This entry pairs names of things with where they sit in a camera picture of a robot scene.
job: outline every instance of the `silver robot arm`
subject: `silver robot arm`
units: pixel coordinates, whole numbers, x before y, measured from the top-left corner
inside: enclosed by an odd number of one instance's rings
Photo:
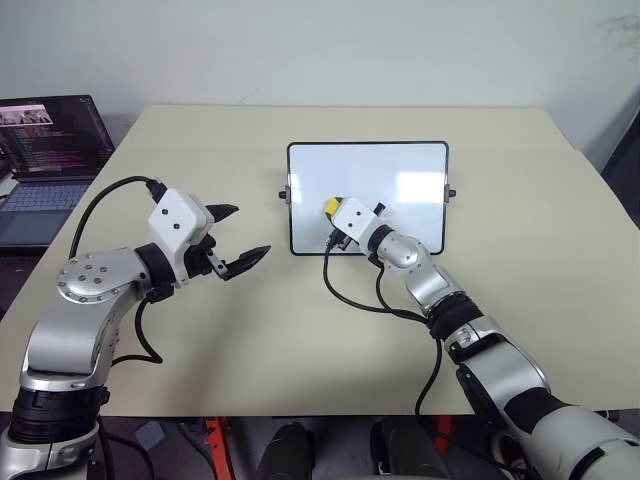
[[[258,247],[227,264],[213,252],[208,231],[236,207],[205,206],[163,185],[158,196],[149,217],[151,243],[78,255],[59,270],[57,292],[29,338],[11,424],[0,437],[0,480],[34,472],[87,478],[122,317],[140,300],[161,301],[196,275],[213,271],[229,280],[269,251]]]
[[[431,334],[458,365],[456,376],[474,411],[508,429],[546,480],[637,479],[640,440],[594,412],[551,395],[535,361],[465,294],[415,238],[394,231],[356,198],[325,209],[339,234],[395,272]]]

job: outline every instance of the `table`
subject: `table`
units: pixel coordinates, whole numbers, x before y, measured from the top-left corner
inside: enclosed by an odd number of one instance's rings
[[[0,409],[10,410],[29,332],[55,294],[75,224],[90,198],[128,175],[157,176],[205,203],[240,211],[215,225],[232,260],[273,246],[247,274],[193,280],[144,317],[160,366],[111,371],[106,415],[405,414],[433,365],[417,323],[335,300],[320,257],[289,252],[286,183],[292,141],[445,140],[458,196],[437,258],[476,303],[539,362],[554,393],[596,408],[640,405],[639,236],[614,194],[539,109],[145,109],[0,323]],[[145,243],[153,205],[142,185],[111,195],[80,251]],[[335,285],[374,302],[363,258],[331,263]],[[391,275],[390,303],[410,307]],[[118,354],[140,352],[133,315]],[[423,411],[470,412],[447,359]]]

